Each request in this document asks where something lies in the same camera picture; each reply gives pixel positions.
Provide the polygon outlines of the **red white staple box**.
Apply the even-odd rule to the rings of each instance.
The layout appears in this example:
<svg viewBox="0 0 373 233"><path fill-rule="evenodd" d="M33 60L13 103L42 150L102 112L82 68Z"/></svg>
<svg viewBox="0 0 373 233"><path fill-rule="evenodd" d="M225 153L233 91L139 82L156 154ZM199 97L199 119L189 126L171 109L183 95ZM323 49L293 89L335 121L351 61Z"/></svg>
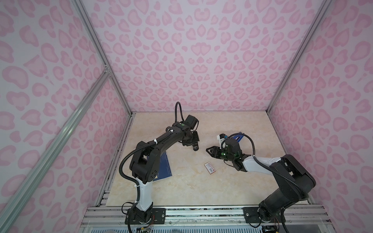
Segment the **red white staple box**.
<svg viewBox="0 0 373 233"><path fill-rule="evenodd" d="M204 166L209 172L209 174L213 174L216 172L216 169L213 167L213 165L210 162L205 163Z"/></svg>

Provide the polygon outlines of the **blue stapler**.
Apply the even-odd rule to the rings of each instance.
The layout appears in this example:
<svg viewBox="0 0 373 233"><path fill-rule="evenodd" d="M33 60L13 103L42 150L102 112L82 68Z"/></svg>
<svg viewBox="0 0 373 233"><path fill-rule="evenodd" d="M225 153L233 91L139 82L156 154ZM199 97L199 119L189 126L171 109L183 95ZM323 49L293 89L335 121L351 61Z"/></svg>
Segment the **blue stapler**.
<svg viewBox="0 0 373 233"><path fill-rule="evenodd" d="M240 142L244 138L244 136L242 132L239 132L237 135L233 136L232 138L235 139L237 142Z"/></svg>

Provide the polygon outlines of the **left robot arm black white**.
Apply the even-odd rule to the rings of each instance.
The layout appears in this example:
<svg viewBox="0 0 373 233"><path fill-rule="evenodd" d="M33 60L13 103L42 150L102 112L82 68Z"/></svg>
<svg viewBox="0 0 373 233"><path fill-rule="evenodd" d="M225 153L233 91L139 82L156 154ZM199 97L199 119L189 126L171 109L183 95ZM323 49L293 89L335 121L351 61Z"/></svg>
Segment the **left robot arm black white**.
<svg viewBox="0 0 373 233"><path fill-rule="evenodd" d="M166 132L149 142L139 142L130 163L132 175L123 178L136 184L137 199L135 208L146 212L153 206L153 180L159 174L161 155L174 144L181 142L183 146L199 149L199 137L196 129L199 120L193 118L175 122L166 128Z"/></svg>

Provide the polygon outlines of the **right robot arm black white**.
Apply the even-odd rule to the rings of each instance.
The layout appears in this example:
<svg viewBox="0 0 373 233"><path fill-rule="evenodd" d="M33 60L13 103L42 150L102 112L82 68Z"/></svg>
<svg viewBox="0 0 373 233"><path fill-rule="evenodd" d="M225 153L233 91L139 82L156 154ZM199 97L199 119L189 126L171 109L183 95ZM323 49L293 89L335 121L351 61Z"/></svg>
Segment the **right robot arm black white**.
<svg viewBox="0 0 373 233"><path fill-rule="evenodd" d="M237 171L259 172L275 178L278 189L258 205L256 215L256 219L270 222L283 217L287 208L308 199L309 192L316 186L316 180L290 154L278 158L258 158L254 141L247 135L245 137L251 143L251 154L244 154L239 142L231 137L222 139L220 146L209 147L206 152L213 158L231 162Z"/></svg>

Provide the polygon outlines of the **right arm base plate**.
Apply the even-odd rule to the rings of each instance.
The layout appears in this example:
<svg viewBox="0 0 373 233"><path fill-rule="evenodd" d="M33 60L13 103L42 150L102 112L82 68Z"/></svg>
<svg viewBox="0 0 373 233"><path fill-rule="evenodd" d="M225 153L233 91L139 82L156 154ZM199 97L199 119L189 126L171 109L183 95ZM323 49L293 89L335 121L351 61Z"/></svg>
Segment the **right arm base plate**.
<svg viewBox="0 0 373 233"><path fill-rule="evenodd" d="M284 213L281 210L277 212L269 212L264 208L259 207L243 207L243 215L246 223L258 225L259 223L275 223L286 222Z"/></svg>

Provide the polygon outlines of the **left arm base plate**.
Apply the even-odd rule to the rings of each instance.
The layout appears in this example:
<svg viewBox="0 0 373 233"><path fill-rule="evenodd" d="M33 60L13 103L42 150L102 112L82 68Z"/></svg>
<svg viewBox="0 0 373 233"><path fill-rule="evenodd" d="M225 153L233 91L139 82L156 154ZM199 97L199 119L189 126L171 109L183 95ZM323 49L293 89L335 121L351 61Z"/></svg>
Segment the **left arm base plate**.
<svg viewBox="0 0 373 233"><path fill-rule="evenodd" d="M129 210L129 214L126 216L126 224L164 224L166 217L165 208L153 208L150 207L146 211L141 211L137 207L134 210Z"/></svg>

